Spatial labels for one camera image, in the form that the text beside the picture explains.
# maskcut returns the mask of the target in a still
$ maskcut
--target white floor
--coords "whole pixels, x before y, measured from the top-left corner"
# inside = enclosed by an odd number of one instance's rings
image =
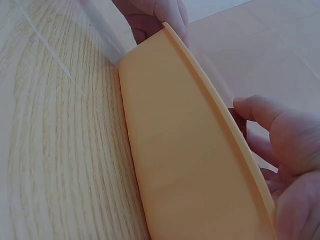
[[[186,6],[189,22],[230,9],[249,0],[182,0]]]

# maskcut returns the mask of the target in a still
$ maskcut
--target wood grain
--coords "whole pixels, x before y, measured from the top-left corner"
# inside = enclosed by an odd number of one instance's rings
[[[75,1],[0,1],[0,239],[149,238],[103,48]]]

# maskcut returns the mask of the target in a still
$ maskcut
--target orange plastic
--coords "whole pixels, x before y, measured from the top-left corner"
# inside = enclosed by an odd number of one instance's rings
[[[179,37],[164,29],[119,64],[153,240],[272,240],[275,206],[242,133]]]

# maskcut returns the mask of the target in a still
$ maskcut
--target finger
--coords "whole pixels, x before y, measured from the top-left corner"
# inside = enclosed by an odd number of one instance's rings
[[[248,98],[233,101],[236,112],[246,120],[257,122],[260,126],[269,130],[274,120],[289,110],[282,104],[254,95]]]
[[[162,23],[155,16],[134,14],[125,16],[125,19],[132,29],[145,32],[145,39],[162,29]]]
[[[248,143],[249,148],[260,158],[276,168],[279,167],[279,160],[276,157],[269,139],[256,135],[252,131],[248,130],[246,142]]]
[[[261,170],[261,173],[262,173],[262,175],[264,177],[264,180],[268,180],[269,181],[269,180],[271,180],[273,177],[275,177],[277,175],[274,171],[272,171],[270,169],[260,168],[260,170]]]
[[[279,199],[279,197],[286,191],[287,187],[284,184],[278,183],[278,182],[270,182],[267,183],[267,186],[269,188],[269,191],[271,193],[273,201],[276,203]]]
[[[182,2],[178,5],[177,1],[172,0],[157,1],[154,6],[154,15],[162,23],[167,22],[181,39],[187,35],[184,21],[188,20],[187,10],[182,6]]]
[[[182,0],[178,0],[178,8],[182,17],[182,21],[184,23],[185,26],[185,30],[186,33],[185,35],[182,37],[182,41],[184,42],[184,44],[189,47],[189,38],[188,38],[188,24],[189,24],[189,18],[188,18],[188,12],[187,12],[187,8],[185,6],[185,4],[182,2]]]
[[[131,30],[136,44],[140,44],[147,39],[147,34],[144,31],[136,28],[131,28]]]
[[[145,11],[139,8],[140,0],[112,0],[112,2],[124,16],[145,14]]]
[[[234,108],[228,108],[231,116],[233,117],[235,123],[237,124],[238,128],[240,129],[244,139],[247,139],[247,120],[242,118]]]
[[[274,181],[273,179],[272,180],[268,180],[266,179],[265,180],[265,183],[266,185],[268,186],[269,188],[269,191],[270,193],[273,195],[275,192],[279,191],[279,190],[283,190],[283,189],[286,189],[288,186],[285,185],[284,183],[282,182],[279,182],[279,181]]]
[[[278,239],[312,238],[319,227],[319,173],[311,172],[299,177],[276,202]]]

